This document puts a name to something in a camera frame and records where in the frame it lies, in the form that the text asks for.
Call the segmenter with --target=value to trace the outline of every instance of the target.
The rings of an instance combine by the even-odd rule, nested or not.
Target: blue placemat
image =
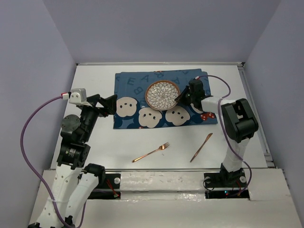
[[[217,124],[218,121],[213,113],[201,112],[194,107],[181,104],[177,104],[168,111],[159,112],[151,109],[145,101],[147,88],[156,81],[172,81],[182,92],[191,79],[200,75],[208,74],[201,69],[116,74],[114,93],[117,94],[118,100],[114,129]],[[211,95],[208,78],[203,77],[201,80],[206,94]]]

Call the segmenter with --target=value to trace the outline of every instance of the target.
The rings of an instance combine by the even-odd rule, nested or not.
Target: table
[[[232,92],[227,99],[247,98],[236,65],[112,65],[112,66],[77,66],[72,88],[85,88],[87,96],[100,94],[106,98],[114,94],[114,76],[120,72],[157,71],[201,68],[210,75],[223,78],[231,86]],[[227,94],[228,89],[219,80],[209,79],[211,93],[214,96]],[[80,115],[75,105],[67,104],[65,116]],[[91,146],[88,163],[96,163],[106,170],[196,170],[218,169],[223,162],[227,143],[220,124],[168,127],[158,129],[113,129],[113,116],[99,118],[88,145]],[[206,143],[200,154],[190,163],[190,159],[202,145],[206,136],[213,136]],[[170,147],[157,152],[138,162],[131,161],[158,148],[165,142]],[[56,167],[61,137],[58,137],[51,168]],[[252,168],[266,168],[263,139],[259,134],[250,140],[244,159]]]

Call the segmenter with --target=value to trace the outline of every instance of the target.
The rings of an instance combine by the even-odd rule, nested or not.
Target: gray wall
[[[279,0],[43,0],[77,63],[245,61]]]
[[[304,1],[283,0],[245,64],[275,164],[304,225]]]
[[[0,227],[27,227],[39,181],[23,161],[19,139],[29,115],[71,87],[75,63],[41,0],[0,1]],[[41,111],[25,148],[42,173],[50,165],[65,102]]]

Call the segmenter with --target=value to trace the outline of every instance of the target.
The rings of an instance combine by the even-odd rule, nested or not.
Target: decorative plate
[[[145,94],[148,105],[156,110],[165,111],[173,108],[177,102],[174,100],[180,95],[179,87],[167,80],[152,83]]]

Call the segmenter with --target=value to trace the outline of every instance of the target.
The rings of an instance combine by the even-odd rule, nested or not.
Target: cable connector
[[[62,93],[62,100],[68,100],[70,98],[70,95],[68,93]]]
[[[69,103],[77,106],[92,106],[86,101],[86,90],[85,89],[71,89],[71,96]]]

